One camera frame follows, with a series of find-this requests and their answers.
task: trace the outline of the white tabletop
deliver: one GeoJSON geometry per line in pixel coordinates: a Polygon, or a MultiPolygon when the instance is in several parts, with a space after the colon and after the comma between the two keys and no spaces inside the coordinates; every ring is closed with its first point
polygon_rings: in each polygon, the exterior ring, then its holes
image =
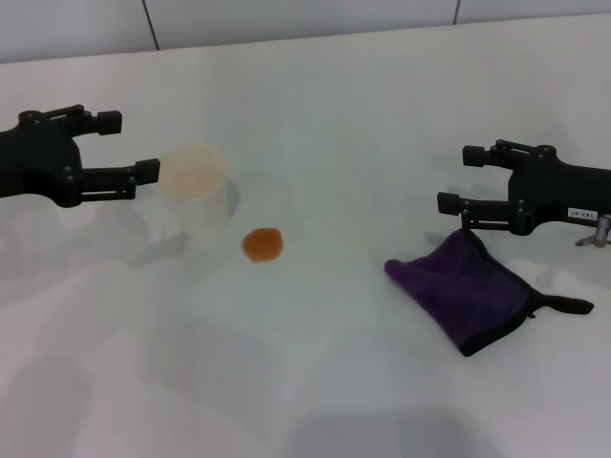
{"type": "Polygon", "coordinates": [[[548,143],[611,168],[611,15],[0,66],[23,110],[121,110],[86,166],[189,143],[232,163],[215,249],[150,189],[64,210],[0,201],[0,457],[535,458],[611,452],[611,252],[590,229],[481,233],[541,310],[464,358],[386,278],[459,225],[438,191],[506,195],[465,144],[548,143]],[[269,264],[240,250],[282,230],[269,264]]]}

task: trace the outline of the purple towel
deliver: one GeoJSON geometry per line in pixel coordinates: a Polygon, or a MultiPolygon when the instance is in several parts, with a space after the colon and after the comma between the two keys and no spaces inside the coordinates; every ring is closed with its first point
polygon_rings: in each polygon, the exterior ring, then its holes
{"type": "Polygon", "coordinates": [[[465,356],[516,330],[542,306],[586,315],[590,302],[545,296],[494,260],[481,240],[460,229],[410,262],[389,260],[389,277],[435,318],[465,356]]]}

